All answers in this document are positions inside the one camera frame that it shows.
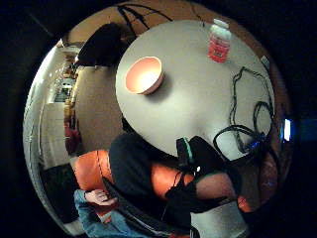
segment bottle with red label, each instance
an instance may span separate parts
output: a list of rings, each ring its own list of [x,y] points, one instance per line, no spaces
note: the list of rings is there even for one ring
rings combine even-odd
[[[229,25],[218,19],[210,28],[210,41],[208,57],[216,62],[224,62],[227,59],[230,48],[231,32]]]

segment table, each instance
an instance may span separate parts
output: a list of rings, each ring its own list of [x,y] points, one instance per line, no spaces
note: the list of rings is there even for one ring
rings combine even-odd
[[[255,53],[234,34],[228,58],[217,63],[207,57],[210,24],[198,21],[173,21],[141,34],[128,47],[118,66],[116,95],[130,125],[153,146],[176,156],[175,140],[201,136],[212,145],[215,135],[229,126],[232,103],[232,78],[242,66],[266,78],[274,102],[267,71]],[[125,88],[125,74],[142,57],[158,57],[164,81],[152,94],[131,94]],[[263,82],[245,73],[237,84],[237,124],[253,129],[257,101],[267,100]],[[259,128],[270,129],[270,117],[263,110]],[[243,156],[235,137],[226,133],[218,138],[219,148],[230,160]]]

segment black cable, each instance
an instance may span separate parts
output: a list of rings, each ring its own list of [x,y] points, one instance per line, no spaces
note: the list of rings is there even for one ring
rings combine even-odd
[[[125,13],[125,11],[123,10],[123,8],[121,6],[117,7],[118,12],[120,13],[120,15],[124,18],[124,20],[126,21],[127,26],[130,28],[132,34],[134,35],[134,37],[137,37],[137,34],[135,32],[135,30],[132,27],[131,22],[129,21],[129,18],[127,17],[127,14]]]
[[[237,125],[236,124],[236,112],[237,112],[237,82],[241,79],[243,72],[249,72],[255,76],[259,76],[264,83],[264,87],[265,87],[265,91],[267,94],[267,98],[268,98],[268,103],[267,102],[263,102],[263,101],[258,101],[255,109],[254,109],[254,113],[253,113],[253,122],[254,122],[254,130],[244,126],[244,125]],[[270,144],[266,141],[265,139],[265,134],[264,132],[260,132],[259,128],[258,128],[258,117],[259,117],[259,113],[262,107],[266,108],[266,110],[269,113],[270,116],[270,120],[271,123],[275,126],[276,130],[278,131],[278,128],[276,126],[276,124],[274,123],[272,117],[273,117],[273,106],[272,106],[272,100],[269,94],[269,90],[268,90],[268,86],[265,80],[265,77],[262,76],[260,73],[252,71],[246,67],[242,67],[240,69],[240,71],[234,75],[233,77],[233,88],[234,88],[234,92],[233,92],[233,106],[232,109],[230,111],[229,114],[229,123],[230,126],[221,130],[220,132],[218,132],[216,134],[216,136],[214,137],[213,140],[213,144],[215,147],[215,150],[219,153],[219,155],[222,157],[222,159],[225,162],[230,162],[230,160],[222,153],[222,151],[220,150],[218,143],[217,143],[217,139],[220,135],[222,135],[225,132],[234,132],[234,135],[236,137],[236,141],[238,144],[238,148],[241,152],[243,153],[250,153],[252,155],[256,155],[259,154],[260,152],[263,151],[263,149],[265,149],[273,158],[275,164],[276,164],[276,169],[277,169],[277,183],[279,183],[280,180],[280,162],[279,162],[279,158],[276,154],[276,152],[274,151],[274,149],[270,146]],[[245,135],[250,136],[254,142],[246,147],[246,145],[242,142],[240,134],[239,133],[243,133]]]
[[[202,27],[205,27],[205,22],[202,20],[202,18],[196,13],[194,5],[192,4],[192,1],[189,1],[190,4],[190,8],[192,13],[200,20],[200,22],[202,22]]]
[[[265,77],[262,76],[260,73],[255,72],[253,70],[250,70],[244,66],[233,77],[233,103],[232,103],[232,109],[231,109],[230,114],[229,114],[229,124],[230,125],[237,125],[237,123],[236,123],[236,111],[237,111],[237,101],[238,101],[237,100],[237,82],[242,78],[244,71],[259,77],[264,84],[265,92],[267,94],[268,104],[264,101],[257,102],[255,109],[254,109],[254,114],[253,114],[253,122],[254,122],[255,131],[256,131],[256,133],[260,134],[261,132],[260,132],[259,127],[258,127],[258,116],[259,116],[260,110],[262,107],[266,108],[268,113],[269,113],[269,117],[272,121],[272,116],[273,116],[272,101],[271,101],[271,97],[269,94],[269,90],[268,90],[268,86],[267,86]],[[239,151],[242,153],[246,153],[247,152],[246,145],[242,141],[241,136],[239,134],[239,131],[235,132],[234,135],[236,138],[236,142],[237,142],[237,146],[238,146]]]
[[[177,176],[178,176],[179,174],[181,174],[181,173],[182,173],[182,171],[177,172],[177,174],[175,175],[174,183],[172,184],[172,186],[175,186]],[[165,205],[165,207],[164,207],[164,211],[162,212],[162,215],[161,215],[161,217],[160,217],[160,220],[161,220],[161,221],[164,219],[164,216],[165,216],[166,211],[167,211],[167,207],[168,207],[168,202],[166,203],[166,205]]]
[[[128,6],[128,7],[130,6],[130,7],[140,7],[140,8],[146,8],[146,9],[148,9],[148,10],[153,11],[154,13],[157,13],[157,14],[159,14],[159,15],[161,15],[161,16],[163,16],[163,17],[165,17],[165,18],[166,18],[166,19],[168,19],[170,22],[172,21],[172,19],[171,19],[171,18],[167,17],[167,15],[166,15],[166,14],[164,14],[164,13],[160,12],[159,10],[156,10],[156,9],[154,9],[154,8],[151,8],[151,7],[148,7],[148,6],[142,5],[142,4],[127,3],[127,4],[123,4],[123,5],[118,5],[118,6]]]
[[[122,7],[123,10],[126,10],[126,11],[132,13],[132,14],[136,17],[136,19],[139,20],[140,22],[142,22],[142,24],[143,24],[147,29],[150,28],[150,27],[147,25],[147,23],[146,23],[146,21],[145,21],[145,19],[144,19],[144,16],[143,16],[142,14],[138,13],[137,11],[135,11],[135,10],[132,9],[132,8],[129,8],[129,7],[126,7],[126,6],[121,6],[121,7]]]

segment bowl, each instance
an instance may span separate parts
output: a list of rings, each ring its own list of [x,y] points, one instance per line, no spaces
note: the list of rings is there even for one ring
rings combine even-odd
[[[126,88],[135,94],[154,92],[163,80],[161,61],[156,57],[144,57],[134,62],[125,76]]]

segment hand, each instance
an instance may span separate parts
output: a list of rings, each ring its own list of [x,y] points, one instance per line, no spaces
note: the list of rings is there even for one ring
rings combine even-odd
[[[117,201],[117,198],[109,199],[109,196],[102,189],[95,189],[85,193],[85,198],[88,202],[94,202],[98,205],[112,205]]]

